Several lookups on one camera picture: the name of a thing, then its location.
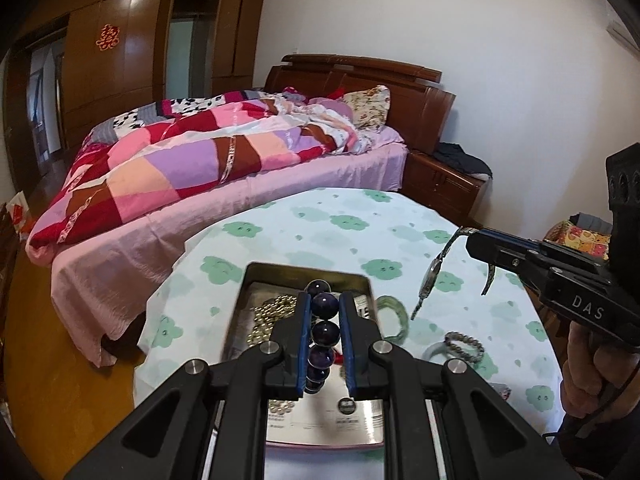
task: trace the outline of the pink bed sheet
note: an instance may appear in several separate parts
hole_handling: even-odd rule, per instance
[[[122,336],[169,276],[184,243],[213,223],[316,187],[398,190],[407,149],[393,142],[362,155],[310,160],[258,173],[149,213],[61,251],[52,264],[51,299],[82,354],[114,364],[100,346]]]

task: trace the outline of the wooden headboard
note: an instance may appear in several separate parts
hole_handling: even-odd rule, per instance
[[[295,87],[309,97],[325,96],[342,87],[346,92],[386,85],[391,108],[386,124],[396,129],[411,149],[432,153],[447,120],[455,95],[430,86],[442,72],[423,66],[335,54],[289,54],[283,65],[269,72],[265,91]]]

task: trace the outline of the green bangle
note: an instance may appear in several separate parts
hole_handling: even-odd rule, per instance
[[[398,300],[398,298],[394,298],[393,296],[380,296],[376,300],[376,306],[379,311],[384,308],[390,308],[396,313],[396,316],[398,316],[400,332],[396,335],[385,336],[384,339],[385,341],[401,346],[407,335],[409,335],[409,315],[407,314],[404,305]]]

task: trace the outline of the round table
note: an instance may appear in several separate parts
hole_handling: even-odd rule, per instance
[[[148,300],[139,341],[146,360],[134,374],[136,405],[188,359],[219,362],[248,263],[364,274],[376,298],[391,296],[410,314],[430,261],[455,230],[403,195],[343,188],[289,196],[204,229],[187,241],[171,276]],[[447,332],[475,337],[486,349],[476,371],[507,384],[508,402],[538,432],[555,431],[564,415],[561,374],[545,330],[515,274],[497,269],[481,296],[486,274],[486,264],[468,255],[464,240],[455,243],[401,346],[421,357]],[[385,335],[399,331],[392,309],[380,310],[379,317]],[[382,457],[380,450],[270,450],[265,478],[322,478],[335,475],[336,466],[341,475],[353,467],[353,478],[383,478]]]

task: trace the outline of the rectangular tray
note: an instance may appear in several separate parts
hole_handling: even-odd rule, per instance
[[[325,280],[333,292],[352,292],[367,299],[367,306],[358,313],[378,323],[376,303],[371,284],[365,276],[334,272],[332,270],[283,266],[252,262],[247,265],[244,279],[231,321],[226,330],[221,361],[237,358],[248,348],[246,338],[254,323],[253,308],[265,300],[299,291],[312,280]],[[338,324],[338,317],[332,319]],[[336,348],[341,351],[340,343]],[[269,413],[267,427],[268,446],[321,447],[325,449],[351,449],[375,447],[383,443],[383,412],[380,400],[361,400],[356,409],[338,408],[341,399],[348,399],[341,365],[333,365],[322,389],[305,394],[290,413]]]

